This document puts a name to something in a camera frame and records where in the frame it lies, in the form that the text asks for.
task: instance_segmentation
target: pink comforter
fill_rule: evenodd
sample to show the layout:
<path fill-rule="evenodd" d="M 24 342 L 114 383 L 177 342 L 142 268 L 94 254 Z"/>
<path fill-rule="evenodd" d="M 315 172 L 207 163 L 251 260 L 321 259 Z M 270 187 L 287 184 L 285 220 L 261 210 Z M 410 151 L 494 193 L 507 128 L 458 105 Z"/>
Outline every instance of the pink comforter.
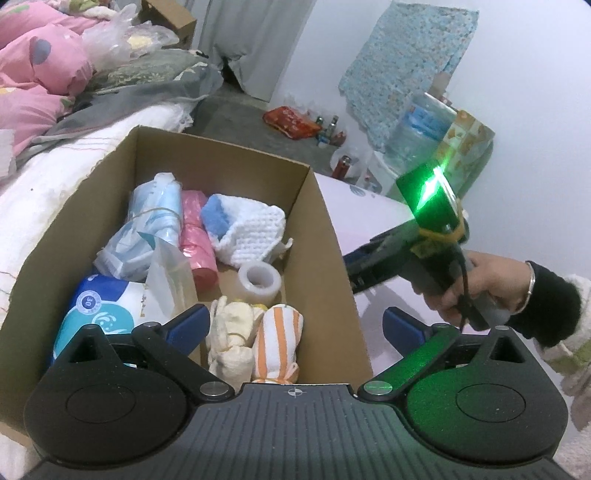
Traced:
<path fill-rule="evenodd" d="M 88 84 L 80 34 L 97 23 L 43 2 L 0 10 L 0 129 L 14 131 L 14 156 L 69 113 Z"/>

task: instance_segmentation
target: metal screw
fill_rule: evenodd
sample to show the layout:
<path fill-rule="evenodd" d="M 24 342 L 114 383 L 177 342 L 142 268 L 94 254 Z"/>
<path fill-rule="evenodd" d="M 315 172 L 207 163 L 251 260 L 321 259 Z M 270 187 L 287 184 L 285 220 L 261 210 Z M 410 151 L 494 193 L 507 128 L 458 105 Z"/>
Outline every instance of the metal screw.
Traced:
<path fill-rule="evenodd" d="M 199 388 L 199 391 L 208 398 L 221 397 L 229 390 L 230 388 L 223 382 L 207 382 Z"/>
<path fill-rule="evenodd" d="M 388 382 L 383 382 L 381 380 L 373 380 L 371 382 L 367 382 L 363 389 L 369 393 L 370 395 L 388 395 L 392 390 L 393 387 Z"/>

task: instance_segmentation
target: floor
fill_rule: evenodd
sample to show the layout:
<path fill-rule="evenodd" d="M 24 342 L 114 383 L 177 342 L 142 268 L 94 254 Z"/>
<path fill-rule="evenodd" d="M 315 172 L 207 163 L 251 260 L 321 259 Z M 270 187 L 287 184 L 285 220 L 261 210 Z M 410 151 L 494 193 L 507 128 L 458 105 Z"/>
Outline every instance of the floor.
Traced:
<path fill-rule="evenodd" d="M 254 148 L 308 164 L 318 173 L 330 174 L 330 158 L 336 147 L 318 148 L 316 140 L 291 140 L 269 127 L 262 115 L 267 104 L 252 98 L 237 85 L 226 82 L 193 112 L 193 126 L 185 133 Z"/>

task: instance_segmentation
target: water bottle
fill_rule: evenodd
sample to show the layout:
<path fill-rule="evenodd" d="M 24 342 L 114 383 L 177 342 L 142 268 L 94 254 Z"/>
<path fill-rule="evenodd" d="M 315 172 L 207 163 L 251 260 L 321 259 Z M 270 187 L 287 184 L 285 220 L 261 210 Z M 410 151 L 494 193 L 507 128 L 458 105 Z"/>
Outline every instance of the water bottle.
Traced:
<path fill-rule="evenodd" d="M 455 118 L 454 109 L 428 93 L 413 96 L 385 144 L 385 162 L 398 176 L 418 167 L 433 156 Z"/>

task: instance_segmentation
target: hand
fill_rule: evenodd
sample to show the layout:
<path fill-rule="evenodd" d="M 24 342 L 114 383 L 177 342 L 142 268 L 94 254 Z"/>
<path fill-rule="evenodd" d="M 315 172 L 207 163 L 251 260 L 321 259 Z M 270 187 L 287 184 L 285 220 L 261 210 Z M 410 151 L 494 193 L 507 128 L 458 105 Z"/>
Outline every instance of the hand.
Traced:
<path fill-rule="evenodd" d="M 478 252 L 468 251 L 466 255 L 474 264 L 474 269 L 468 272 L 470 296 L 476 298 L 481 293 L 488 292 L 500 307 L 515 312 L 525 301 L 530 287 L 529 265 L 510 258 Z M 417 294 L 422 293 L 415 286 L 413 289 Z M 430 309 L 438 311 L 443 320 L 459 326 L 462 315 L 454 306 L 463 293 L 464 284 L 460 277 L 443 295 L 425 295 L 425 303 Z"/>

